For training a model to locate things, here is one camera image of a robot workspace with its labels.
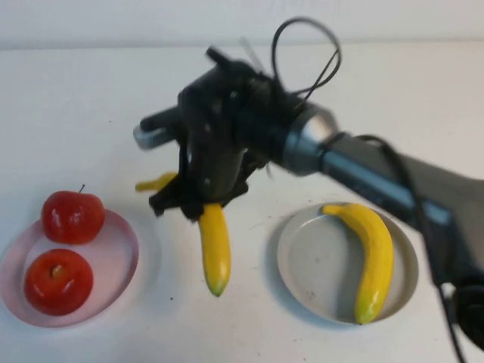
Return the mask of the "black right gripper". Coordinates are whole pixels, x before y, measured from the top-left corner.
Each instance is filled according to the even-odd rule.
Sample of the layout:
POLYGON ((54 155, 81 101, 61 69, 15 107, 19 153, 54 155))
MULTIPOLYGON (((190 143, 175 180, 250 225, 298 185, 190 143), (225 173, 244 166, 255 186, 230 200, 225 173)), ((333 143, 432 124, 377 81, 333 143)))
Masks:
POLYGON ((229 204, 248 192, 240 178, 244 150, 235 144, 225 103, 250 78, 249 70, 209 70, 178 94, 178 110, 188 131, 187 179, 172 180, 149 197, 156 216, 180 209, 186 219, 201 217, 201 200, 229 204))

